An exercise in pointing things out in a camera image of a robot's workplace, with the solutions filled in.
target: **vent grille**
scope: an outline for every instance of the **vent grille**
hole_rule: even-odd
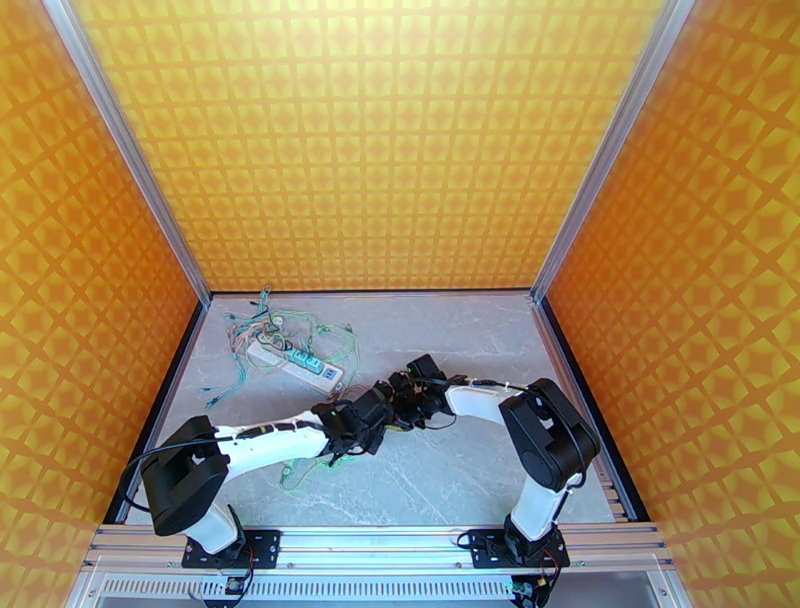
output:
[[[103,597],[179,599],[189,595],[214,600],[225,595],[227,577],[106,574]],[[287,576],[256,578],[247,597],[254,600],[504,600],[512,597],[511,578],[504,575],[324,577],[306,579]]]

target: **white power strip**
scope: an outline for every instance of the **white power strip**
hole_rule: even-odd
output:
[[[344,370],[330,363],[322,363],[322,369],[318,374],[301,367],[294,361],[289,361],[282,357],[279,352],[270,346],[261,344],[258,341],[253,342],[247,348],[247,354],[253,359],[263,361],[266,365],[280,367],[280,369],[289,372],[295,378],[302,380],[306,384],[313,386],[318,391],[330,395],[334,391],[341,390],[342,376]]]

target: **black edge trim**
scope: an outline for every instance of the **black edge trim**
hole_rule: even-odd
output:
[[[475,293],[486,291],[508,291],[508,292],[527,292],[531,290],[530,287],[453,287],[450,289],[311,289],[306,291],[272,291],[271,293],[280,295],[302,296],[311,294],[325,294],[325,295],[339,295],[343,293],[447,293],[447,292],[464,292],[474,291]],[[255,296],[257,297],[260,291],[212,291],[211,297],[216,296]]]
[[[578,365],[578,360],[575,358],[575,353],[572,352],[572,348],[570,348],[569,342],[567,342],[567,337],[564,335],[564,331],[561,329],[561,325],[558,323],[556,314],[553,311],[553,308],[550,306],[550,302],[547,301],[547,297],[542,298],[542,310],[544,310],[547,321],[550,323],[550,327],[553,328],[553,333],[556,336],[556,340],[558,341],[561,351],[564,353],[564,357],[567,360],[567,365],[569,365],[572,374],[575,376],[575,381],[578,383],[578,390],[581,391],[583,399],[586,401],[586,405],[589,408],[589,413],[597,425],[597,430],[600,433],[603,445],[605,445],[608,456],[611,459],[611,465],[616,469],[617,474],[619,475],[619,479],[622,482],[621,490],[625,492],[630,500],[631,506],[633,507],[634,512],[628,513],[628,517],[633,521],[652,521],[650,519],[650,515],[647,513],[647,508],[644,506],[642,497],[639,495],[639,491],[636,489],[636,485],[633,483],[633,478],[631,477],[630,471],[628,471],[628,467],[625,466],[625,461],[622,460],[622,454],[619,453],[617,444],[614,441],[614,437],[611,435],[611,431],[608,428],[605,419],[603,418],[600,407],[598,406],[594,395],[592,395],[592,389],[589,388],[589,383],[586,381],[586,377],[583,375],[583,372]]]
[[[189,347],[189,341],[192,338],[192,332],[194,331],[197,322],[200,320],[200,314],[202,312],[203,305],[198,302],[194,307],[192,316],[189,317],[189,323],[186,325],[186,330],[183,332],[181,341],[178,343],[178,348],[175,351],[175,355],[172,357],[169,367],[167,368],[167,373],[164,375],[164,380],[161,382],[158,393],[156,393],[156,397],[153,400],[153,405],[150,408],[150,413],[147,414],[147,418],[144,421],[144,426],[142,427],[141,433],[139,433],[139,438],[136,440],[136,443],[133,446],[133,450],[131,451],[131,456],[128,459],[128,462],[144,452],[144,448],[150,439],[150,435],[153,433],[153,427],[156,424],[156,420],[158,420],[161,410],[167,406],[165,400],[167,398],[167,393],[169,392],[169,387],[172,385],[175,375],[178,373],[181,359],[183,359],[186,349]],[[111,498],[111,504],[108,506],[108,511],[106,511],[106,515],[103,518],[103,524],[123,523],[119,517],[120,512],[122,511],[122,506],[122,498],[120,498],[119,493],[115,491],[114,496]]]

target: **orange wall panel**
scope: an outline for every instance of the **orange wall panel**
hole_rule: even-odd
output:
[[[699,0],[549,294],[698,606],[800,598],[800,5]]]
[[[196,298],[44,9],[0,7],[0,605],[64,601]]]
[[[662,0],[78,0],[211,288],[528,287]]]

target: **aluminum frame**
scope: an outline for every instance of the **aluminum frame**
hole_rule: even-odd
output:
[[[325,591],[326,585],[342,589],[335,587],[341,584],[349,593],[371,594],[370,599],[510,599],[512,575],[540,572],[538,566],[474,569],[469,553],[455,545],[472,527],[279,528],[278,567],[258,572],[252,599],[276,591],[284,600],[320,599],[320,594],[338,593]],[[569,545],[570,572],[646,572],[663,608],[685,605],[670,586],[674,565],[655,524],[563,524],[560,529]],[[67,606],[95,606],[106,593],[174,598],[176,587],[183,597],[191,590],[215,599],[227,576],[238,571],[181,569],[185,543],[183,535],[155,536],[150,526],[100,526]],[[376,583],[386,587],[369,587]]]
[[[175,221],[175,216],[167,204],[164,193],[161,191],[139,143],[136,141],[136,136],[120,107],[111,83],[83,30],[80,18],[69,0],[42,0],[42,2],[58,36],[75,63],[83,83],[89,90],[89,95],[94,100],[103,122],[111,132],[111,137],[117,144],[147,206],[156,218],[156,222],[178,259],[186,278],[197,294],[200,304],[203,308],[208,308],[211,303],[211,290],[197,260],[183,238],[183,233]]]
[[[534,302],[541,302],[564,263],[572,243],[586,221],[622,146],[644,106],[695,0],[667,0],[634,67],[631,79],[622,94],[611,122],[570,204],[561,228],[547,253],[531,287]]]

